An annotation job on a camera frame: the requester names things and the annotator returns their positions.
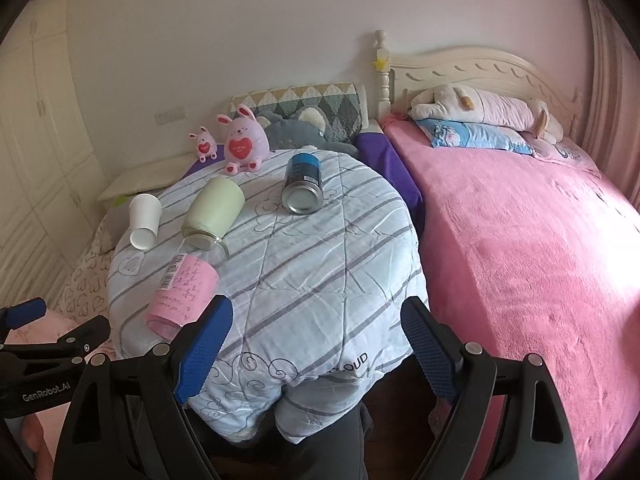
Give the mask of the clear jar with pink paper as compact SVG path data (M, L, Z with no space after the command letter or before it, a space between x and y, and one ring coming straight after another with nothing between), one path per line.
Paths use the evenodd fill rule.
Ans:
M220 282L218 268L228 257L220 238L189 234L171 257L146 310L148 329L173 340L183 326L195 322L215 296Z

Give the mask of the white paper cup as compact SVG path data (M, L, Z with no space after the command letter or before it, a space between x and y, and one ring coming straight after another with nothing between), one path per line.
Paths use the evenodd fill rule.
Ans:
M157 242L162 204L152 194L134 196L129 204L129 241L134 248L149 250Z

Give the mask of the pale green cup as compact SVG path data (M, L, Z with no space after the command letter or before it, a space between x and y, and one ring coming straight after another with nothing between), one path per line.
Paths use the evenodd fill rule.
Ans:
M181 233L193 247L224 248L222 239L229 232L245 204L239 185L225 177L210 179L198 193L184 218Z

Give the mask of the cream wardrobe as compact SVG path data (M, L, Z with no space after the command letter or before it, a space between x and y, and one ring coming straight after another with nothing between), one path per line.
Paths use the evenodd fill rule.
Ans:
M75 90L67 1L32 0L1 45L2 304L58 301L106 186Z

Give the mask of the cream folded board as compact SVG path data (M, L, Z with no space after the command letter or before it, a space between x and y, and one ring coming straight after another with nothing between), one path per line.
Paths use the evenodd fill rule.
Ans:
M98 201L107 203L119 196L168 188L178 182L195 163L194 155L184 154L125 170L101 193Z

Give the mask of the striped light blue quilt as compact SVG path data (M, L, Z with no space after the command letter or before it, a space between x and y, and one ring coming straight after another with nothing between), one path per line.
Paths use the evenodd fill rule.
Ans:
M225 439L267 418L297 443L354 408L411 352L402 302L426 297L419 243L400 194L352 156L321 151L323 203L281 203L291 153L234 177L244 207L224 237L218 287L233 324L189 404Z

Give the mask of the large pink bunny plush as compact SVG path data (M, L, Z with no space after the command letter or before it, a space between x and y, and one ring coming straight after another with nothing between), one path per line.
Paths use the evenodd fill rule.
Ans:
M217 122L227 127L224 170L229 176L240 171L257 172L270 156L268 136L252 110L242 104L238 113L234 119L224 114L217 116Z

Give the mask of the blue metal can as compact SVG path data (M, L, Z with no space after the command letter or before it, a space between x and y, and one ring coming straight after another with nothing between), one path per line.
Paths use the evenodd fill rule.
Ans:
M313 214L322 202L320 160L310 153L295 154L286 166L282 205L292 214Z

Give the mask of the blue cartoon pillow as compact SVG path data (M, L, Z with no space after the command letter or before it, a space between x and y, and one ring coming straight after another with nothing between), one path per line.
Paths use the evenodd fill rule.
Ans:
M484 148L521 155L534 152L518 132L506 127L442 119L421 119L416 125L433 148Z

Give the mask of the purple sheet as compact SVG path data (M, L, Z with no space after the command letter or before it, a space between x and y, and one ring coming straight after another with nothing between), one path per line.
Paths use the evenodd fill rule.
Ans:
M360 166L367 166L384 178L404 200L413 225L416 227L416 232L420 235L425 226L423 196L390 140L384 138L382 133L359 133L356 136L355 148L359 150L359 155L356 158L343 152L335 152L338 154L336 157L348 159L349 163L353 160L359 160L359 162L354 162L355 166L351 164L347 169L360 169ZM329 158L333 156L328 155L329 152L316 151L312 153L322 163L321 177L323 186L326 188L329 185L329 191L323 191L326 200L336 195L333 189L335 185L331 182L338 180L337 172L334 171L334 174L331 174L331 171L326 169L326 165L329 165Z

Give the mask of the grey plush toy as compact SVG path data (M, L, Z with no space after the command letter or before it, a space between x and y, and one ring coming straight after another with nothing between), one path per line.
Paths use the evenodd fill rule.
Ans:
M334 132L326 115L316 106L305 106L293 116L285 118L266 110L257 115L257 121L265 129L270 148L296 150L296 148L318 148L319 150L344 153L359 158L359 150L349 140L341 140Z

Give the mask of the long pink white plush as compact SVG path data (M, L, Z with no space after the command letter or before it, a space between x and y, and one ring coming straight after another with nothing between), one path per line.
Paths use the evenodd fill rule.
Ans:
M415 120L445 119L511 128L550 144L564 138L564 129L546 102L512 98L464 84L442 84L421 92L412 99L409 115Z

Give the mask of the green patchwork pillow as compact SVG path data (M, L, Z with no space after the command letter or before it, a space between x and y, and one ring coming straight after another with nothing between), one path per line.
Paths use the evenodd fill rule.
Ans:
M273 112L290 118L305 106L322 110L337 141L351 141L369 127L366 88L354 82L330 82L310 86L286 87L232 96L228 114L235 118L244 104L255 115Z

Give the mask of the cream wooden headboard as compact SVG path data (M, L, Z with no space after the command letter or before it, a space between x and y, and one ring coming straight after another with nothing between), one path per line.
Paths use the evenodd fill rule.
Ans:
M420 92L441 84L461 82L474 88L541 99L575 139L582 125L582 92L567 96L551 76L512 53L484 47L452 47L405 55L387 47L386 32L375 32L375 118L405 113Z

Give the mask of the wall outlet plate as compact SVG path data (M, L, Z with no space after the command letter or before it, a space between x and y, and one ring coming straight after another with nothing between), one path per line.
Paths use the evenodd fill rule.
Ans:
M155 122L158 126L167 125L171 122L180 122L186 118L186 110L183 106L177 106L171 110L164 110L154 116Z

